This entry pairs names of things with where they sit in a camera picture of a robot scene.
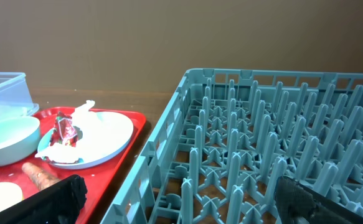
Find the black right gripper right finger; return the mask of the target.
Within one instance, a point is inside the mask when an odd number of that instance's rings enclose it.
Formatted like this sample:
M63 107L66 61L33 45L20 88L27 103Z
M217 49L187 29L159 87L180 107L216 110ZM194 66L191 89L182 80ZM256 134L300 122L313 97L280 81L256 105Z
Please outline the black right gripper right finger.
M282 224L363 224L363 217L287 177L277 179L275 205Z

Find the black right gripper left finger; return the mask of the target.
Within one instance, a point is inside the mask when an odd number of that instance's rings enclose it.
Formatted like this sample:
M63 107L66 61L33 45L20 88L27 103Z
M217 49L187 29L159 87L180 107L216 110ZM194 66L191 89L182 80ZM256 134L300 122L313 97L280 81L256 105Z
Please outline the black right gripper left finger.
M0 224L75 224L87 201L84 178L71 175L0 212Z

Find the orange carrot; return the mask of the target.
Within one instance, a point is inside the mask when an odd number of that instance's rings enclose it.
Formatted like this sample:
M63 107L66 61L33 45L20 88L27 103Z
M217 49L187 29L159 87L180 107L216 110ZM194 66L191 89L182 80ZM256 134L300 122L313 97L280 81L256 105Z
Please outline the orange carrot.
M39 191L60 182L59 178L31 162L24 163L22 165L22 171L34 183Z

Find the light blue plate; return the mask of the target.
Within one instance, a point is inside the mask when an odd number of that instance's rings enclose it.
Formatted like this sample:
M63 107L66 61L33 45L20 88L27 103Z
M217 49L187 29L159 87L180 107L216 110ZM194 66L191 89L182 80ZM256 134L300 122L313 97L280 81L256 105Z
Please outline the light blue plate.
M98 132L97 137L94 138L94 143L88 148L87 156L75 164L46 162L61 169L79 170L102 164L122 152L127 147L133 134L134 126L132 121L121 113L109 111L95 113L102 122L103 129ZM48 146L51 134L52 129L40 140L37 152Z

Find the red snack wrapper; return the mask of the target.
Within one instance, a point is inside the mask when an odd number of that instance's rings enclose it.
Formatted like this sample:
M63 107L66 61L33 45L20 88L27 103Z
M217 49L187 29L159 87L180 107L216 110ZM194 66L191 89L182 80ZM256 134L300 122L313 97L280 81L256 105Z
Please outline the red snack wrapper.
M50 137L50 146L59 143L64 146L75 147L77 141L78 134L76 128L72 125L72 117L59 111Z

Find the white tissue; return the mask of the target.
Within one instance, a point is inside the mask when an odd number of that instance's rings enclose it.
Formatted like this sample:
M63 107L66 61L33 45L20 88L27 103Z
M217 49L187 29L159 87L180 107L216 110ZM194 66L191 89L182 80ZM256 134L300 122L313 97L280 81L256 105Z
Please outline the white tissue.
M75 108L75 111L69 116L72 117L72 125L76 128L78 141L75 147L64 146L55 143L39 151L35 156L50 163L75 164L87 156L88 148L94 143L94 138L98 132L103 129L102 122L97 114L91 109L95 106L95 101L87 100L83 105Z

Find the mint green bowl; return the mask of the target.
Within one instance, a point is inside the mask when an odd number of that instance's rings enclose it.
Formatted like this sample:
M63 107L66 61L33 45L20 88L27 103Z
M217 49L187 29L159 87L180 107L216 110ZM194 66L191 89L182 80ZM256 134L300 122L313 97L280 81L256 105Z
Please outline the mint green bowl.
M40 141L40 121L32 116L0 120L0 167L31 155Z

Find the grey-blue dishwasher rack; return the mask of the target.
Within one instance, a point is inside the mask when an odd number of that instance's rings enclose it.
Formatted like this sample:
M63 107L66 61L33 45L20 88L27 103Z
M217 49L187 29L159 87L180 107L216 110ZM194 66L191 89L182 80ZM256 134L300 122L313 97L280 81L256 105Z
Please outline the grey-blue dishwasher rack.
M291 177L363 216L363 74L192 68L103 223L263 223Z

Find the red plastic tray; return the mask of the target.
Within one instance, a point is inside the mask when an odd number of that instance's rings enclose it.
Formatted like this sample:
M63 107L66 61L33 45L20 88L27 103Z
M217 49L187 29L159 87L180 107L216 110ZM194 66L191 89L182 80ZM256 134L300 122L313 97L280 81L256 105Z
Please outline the red plastic tray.
M130 152L133 143L138 138L146 123L146 117L142 113L124 110L119 110L118 112L129 117L133 123L134 130L127 147L109 161L91 168L66 170L51 166L41 159L35 158L32 154L17 163L0 167L0 182L13 182L17 184L21 187L24 198L28 198L37 193L37 187L21 170L21 166L25 162L31 162L60 179L64 179L72 174L77 174L84 178L87 186L87 201L80 211L77 223L86 223L91 217L94 209L97 207L100 199L103 197L103 194L111 183L113 177L120 169L123 161Z

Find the clear plastic bin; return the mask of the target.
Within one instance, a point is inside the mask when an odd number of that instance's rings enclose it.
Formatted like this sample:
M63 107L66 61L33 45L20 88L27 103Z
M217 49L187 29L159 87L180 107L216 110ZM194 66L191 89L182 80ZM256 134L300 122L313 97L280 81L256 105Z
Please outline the clear plastic bin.
M34 103L21 72L0 72L0 120L18 116L32 116L39 110Z

